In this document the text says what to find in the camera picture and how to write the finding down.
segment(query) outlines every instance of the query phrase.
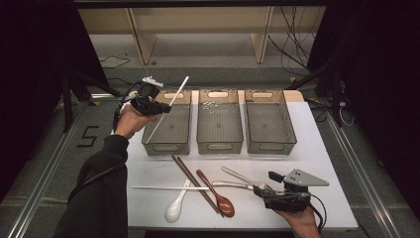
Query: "plastic container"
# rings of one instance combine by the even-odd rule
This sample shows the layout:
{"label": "plastic container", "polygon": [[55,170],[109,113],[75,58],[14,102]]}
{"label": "plastic container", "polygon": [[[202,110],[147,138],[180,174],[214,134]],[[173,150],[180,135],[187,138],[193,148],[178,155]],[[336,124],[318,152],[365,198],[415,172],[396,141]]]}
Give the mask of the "plastic container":
{"label": "plastic container", "polygon": [[[156,101],[170,103],[176,91],[162,90]],[[151,137],[160,117],[163,120]],[[148,123],[143,134],[142,144],[149,156],[189,155],[191,121],[191,90],[180,91],[169,113],[157,116],[157,121]]]}
{"label": "plastic container", "polygon": [[249,154],[289,155],[297,143],[282,90],[246,90]]}
{"label": "plastic container", "polygon": [[198,153],[240,154],[244,135],[236,89],[201,89],[198,102]]}

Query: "brown spoon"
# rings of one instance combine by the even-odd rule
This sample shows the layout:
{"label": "brown spoon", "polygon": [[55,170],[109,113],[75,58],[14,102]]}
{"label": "brown spoon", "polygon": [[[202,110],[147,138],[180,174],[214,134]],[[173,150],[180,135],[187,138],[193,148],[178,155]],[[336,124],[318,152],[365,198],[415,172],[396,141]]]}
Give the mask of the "brown spoon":
{"label": "brown spoon", "polygon": [[207,184],[207,186],[216,196],[217,207],[219,207],[220,213],[224,214],[227,217],[233,217],[235,215],[235,207],[232,204],[232,202],[228,198],[221,196],[216,192],[211,182],[207,179],[207,177],[203,174],[201,170],[198,170],[197,174],[204,181],[204,183]]}

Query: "white table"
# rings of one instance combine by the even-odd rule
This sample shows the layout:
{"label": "white table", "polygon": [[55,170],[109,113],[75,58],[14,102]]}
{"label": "white table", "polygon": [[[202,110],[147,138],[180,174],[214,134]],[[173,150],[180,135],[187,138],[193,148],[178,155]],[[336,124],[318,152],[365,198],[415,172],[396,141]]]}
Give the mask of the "white table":
{"label": "white table", "polygon": [[[288,156],[250,155],[247,153],[246,140],[242,153],[239,155],[199,155],[195,140],[197,104],[194,98],[197,96],[196,93],[193,91],[190,154],[180,157],[201,185],[205,186],[195,174],[196,170],[201,170],[210,181],[228,180],[243,183],[238,178],[221,171],[221,167],[225,166],[252,180],[263,180],[274,188],[283,189],[283,183],[268,178],[268,171],[286,176],[295,168],[301,169],[330,183],[329,186],[309,187],[309,191],[321,198],[326,206],[328,219],[324,229],[353,230],[358,227],[306,102],[287,102],[297,138],[297,144]],[[245,125],[243,106],[241,104],[243,125]],[[234,217],[223,218],[213,210],[198,191],[188,191],[183,199],[179,219],[174,223],[166,222],[163,217],[164,211],[178,196],[179,191],[145,190],[132,187],[134,185],[182,186],[187,177],[170,156],[148,156],[142,145],[142,136],[143,131],[137,133],[130,140],[128,148],[129,226],[160,230],[272,231],[290,229],[287,222],[272,210],[266,209],[263,200],[252,191],[232,187],[216,187],[216,190],[232,201],[235,206]],[[314,197],[311,201],[323,214],[319,201]]]}

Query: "black device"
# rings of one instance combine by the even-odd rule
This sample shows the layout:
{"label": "black device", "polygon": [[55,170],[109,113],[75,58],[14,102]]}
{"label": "black device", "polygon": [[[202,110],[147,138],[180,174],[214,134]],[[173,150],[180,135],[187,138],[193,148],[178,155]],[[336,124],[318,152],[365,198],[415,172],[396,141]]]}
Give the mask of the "black device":
{"label": "black device", "polygon": [[[268,177],[277,182],[283,182],[284,191],[273,192],[270,189],[261,189],[253,185],[254,194],[262,198],[265,208],[296,213],[304,211],[309,206],[320,218],[318,230],[321,232],[327,219],[327,213],[322,201],[309,192],[308,186],[328,186],[329,183],[299,169],[294,169],[285,177],[276,172],[268,172]],[[323,205],[325,221],[323,221],[318,210],[311,204],[311,196],[316,197]]]}
{"label": "black device", "polygon": [[[129,95],[130,91],[137,86],[137,92]],[[121,98],[121,103],[114,113],[114,131],[117,128],[118,120],[120,118],[120,111],[124,103],[129,102],[133,107],[143,115],[158,115],[162,113],[169,113],[172,108],[169,104],[156,101],[156,97],[160,93],[159,87],[163,87],[152,79],[151,76],[143,78],[142,81],[135,82]]]}

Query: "white spoon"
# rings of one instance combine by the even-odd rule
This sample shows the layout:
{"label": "white spoon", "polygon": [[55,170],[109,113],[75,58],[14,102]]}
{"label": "white spoon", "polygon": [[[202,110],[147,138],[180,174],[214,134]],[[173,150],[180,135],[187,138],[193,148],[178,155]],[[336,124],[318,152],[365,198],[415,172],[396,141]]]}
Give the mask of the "white spoon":
{"label": "white spoon", "polygon": [[[191,181],[187,179],[183,187],[189,187],[190,183]],[[181,205],[185,193],[186,189],[182,190],[179,196],[166,208],[166,211],[164,212],[164,219],[167,222],[173,223],[178,219],[179,214],[181,213]]]}

